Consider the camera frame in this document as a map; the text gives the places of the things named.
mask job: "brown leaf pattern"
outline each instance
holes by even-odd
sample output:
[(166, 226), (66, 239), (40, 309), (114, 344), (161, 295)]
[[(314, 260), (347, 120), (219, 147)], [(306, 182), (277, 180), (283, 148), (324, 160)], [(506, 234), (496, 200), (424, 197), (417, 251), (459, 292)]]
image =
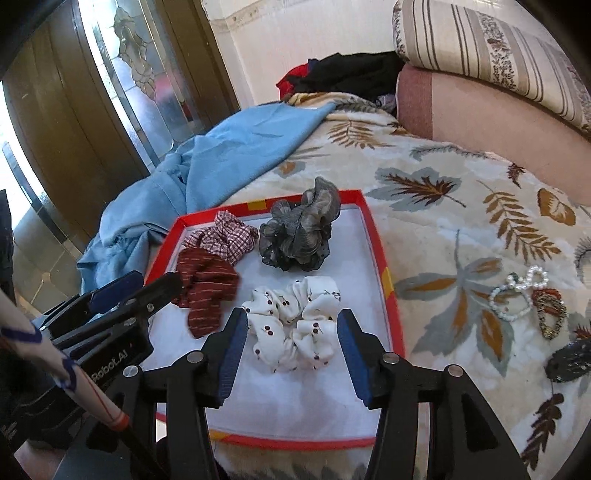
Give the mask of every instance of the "brown leaf pattern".
[(390, 122), (388, 125), (386, 125), (386, 127), (390, 128), (390, 132), (388, 133), (388, 135), (403, 135), (405, 137), (419, 138), (416, 135), (409, 133), (408, 130), (406, 130), (398, 123), (398, 121)]
[(459, 296), (460, 300), (457, 304), (457, 312), (452, 323), (452, 327), (456, 332), (456, 338), (461, 334), (468, 321), (468, 297), (463, 288), (460, 289)]
[(336, 122), (329, 130), (329, 138), (332, 143), (344, 147), (359, 147), (361, 149), (369, 147), (374, 150), (375, 147), (388, 146), (388, 144), (382, 143), (374, 138), (370, 124), (357, 120)]
[[(489, 293), (472, 290), (472, 294), (476, 295), (477, 297), (482, 298), (483, 300), (488, 301)], [(515, 297), (520, 297), (521, 294), (515, 290), (506, 290), (504, 292), (499, 293), (495, 297), (495, 302), (500, 305), (507, 305), (509, 303), (509, 299), (513, 299)]]
[(562, 412), (558, 405), (563, 402), (564, 396), (562, 393), (555, 393), (549, 400), (542, 403), (538, 411), (535, 412), (538, 419), (531, 424), (534, 431), (530, 438), (527, 439), (525, 450), (521, 452), (521, 460), (532, 470), (535, 470), (538, 466), (540, 448), (542, 452), (545, 452), (550, 435), (554, 435), (556, 432), (556, 421), (562, 418)]
[(525, 173), (525, 169), (523, 167), (520, 167), (519, 165), (514, 164), (514, 163), (509, 165), (509, 168), (507, 169), (507, 177), (509, 178), (510, 181), (512, 181), (519, 188), (521, 188), (521, 185), (519, 185), (518, 180), (519, 180), (519, 176), (522, 173)]
[(391, 207), (399, 212), (416, 212), (435, 205), (443, 199), (466, 208), (466, 204), (450, 194), (457, 190), (462, 180), (442, 177), (431, 167), (407, 173), (397, 168), (378, 168), (375, 178), (383, 187), (367, 192), (366, 195), (378, 200), (392, 200)]
[(281, 178), (286, 179), (296, 173), (299, 173), (306, 169), (306, 162), (298, 160), (285, 160), (283, 163), (278, 165), (274, 172), (277, 173)]
[(503, 357), (503, 332), (499, 319), (489, 310), (482, 310), (482, 339), (492, 348), (499, 362)]
[(577, 325), (574, 329), (574, 335), (577, 340), (591, 338), (591, 323), (589, 324), (589, 327)]
[(573, 226), (577, 222), (574, 210), (561, 202), (560, 199), (552, 192), (546, 189), (538, 191), (538, 206), (540, 207), (540, 215), (543, 217), (550, 217), (552, 220), (565, 225)]
[(422, 285), (417, 285), (416, 287), (411, 287), (408, 289), (408, 291), (443, 290), (444, 288), (451, 287), (455, 282), (455, 278), (438, 278), (437, 280), (433, 280)]
[(398, 183), (402, 187), (400, 193), (410, 194), (413, 197), (425, 200), (425, 205), (430, 205), (441, 197), (446, 197), (466, 208), (465, 203), (448, 195), (453, 187), (453, 183), (450, 181), (436, 180), (435, 183), (433, 183), (429, 177), (422, 177), (421, 180), (414, 180), (409, 179), (408, 177), (392, 174), (388, 175), (387, 180)]
[(541, 234), (529, 216), (521, 211), (523, 207), (514, 194), (496, 192), (485, 183), (481, 181), (479, 183), (491, 192), (482, 203), (489, 204), (487, 213), (494, 212), (489, 223), (494, 224), (501, 220), (496, 236), (502, 238), (506, 234), (505, 249), (509, 249), (513, 242), (515, 256), (522, 255), (525, 263), (530, 259), (551, 260), (552, 254), (561, 253), (560, 248), (547, 236)]

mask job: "striped pillow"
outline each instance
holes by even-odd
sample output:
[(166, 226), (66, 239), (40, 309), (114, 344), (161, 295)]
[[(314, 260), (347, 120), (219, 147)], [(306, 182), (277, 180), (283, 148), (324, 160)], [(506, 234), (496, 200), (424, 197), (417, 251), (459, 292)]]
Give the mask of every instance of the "striped pillow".
[(543, 105), (591, 140), (591, 98), (559, 48), (497, 18), (437, 0), (398, 0), (398, 55), (415, 67), (457, 73)]

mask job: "red clothing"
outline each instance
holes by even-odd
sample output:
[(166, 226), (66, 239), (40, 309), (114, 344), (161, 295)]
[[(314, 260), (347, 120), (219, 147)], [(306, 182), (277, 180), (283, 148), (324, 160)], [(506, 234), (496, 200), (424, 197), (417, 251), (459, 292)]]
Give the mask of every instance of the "red clothing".
[(225, 260), (201, 247), (185, 248), (178, 254), (177, 272), (183, 291), (172, 303), (190, 308), (189, 330), (195, 338), (220, 328), (221, 302), (233, 300), (240, 276)]
[(277, 82), (275, 86), (279, 88), (280, 100), (294, 89), (294, 86), (287, 80), (289, 75), (293, 75), (294, 77), (305, 77), (308, 75), (308, 63), (292, 68), (281, 80), (279, 80), (279, 82)]
[(201, 247), (218, 255), (230, 265), (236, 265), (245, 254), (255, 248), (258, 230), (245, 225), (230, 212), (220, 210), (215, 225), (197, 230), (183, 242), (184, 247)]

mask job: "blue cloth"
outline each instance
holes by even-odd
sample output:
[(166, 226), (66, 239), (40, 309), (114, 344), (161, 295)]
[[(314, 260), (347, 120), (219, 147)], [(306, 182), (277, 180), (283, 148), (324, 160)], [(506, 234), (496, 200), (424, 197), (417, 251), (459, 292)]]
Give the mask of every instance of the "blue cloth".
[(82, 293), (132, 270), (145, 274), (150, 245), (164, 239), (177, 217), (219, 205), (275, 167), (334, 108), (260, 105), (187, 140), (107, 205), (98, 234), (78, 261)]

